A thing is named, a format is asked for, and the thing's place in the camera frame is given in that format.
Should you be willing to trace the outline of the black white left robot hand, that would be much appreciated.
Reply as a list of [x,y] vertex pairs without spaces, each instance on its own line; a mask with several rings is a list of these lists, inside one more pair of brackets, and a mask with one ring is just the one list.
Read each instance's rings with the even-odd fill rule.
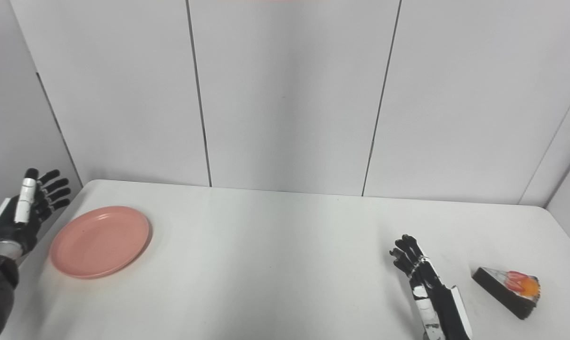
[[41,175],[36,168],[28,168],[19,194],[0,205],[0,255],[17,260],[31,252],[42,224],[70,204],[69,194],[69,180],[60,170]]

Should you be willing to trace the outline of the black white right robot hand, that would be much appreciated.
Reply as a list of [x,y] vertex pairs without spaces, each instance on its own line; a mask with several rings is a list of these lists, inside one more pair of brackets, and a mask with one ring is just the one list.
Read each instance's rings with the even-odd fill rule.
[[389,251],[393,264],[406,275],[421,319],[424,340],[470,340],[473,331],[457,286],[442,283],[418,241],[404,234]]

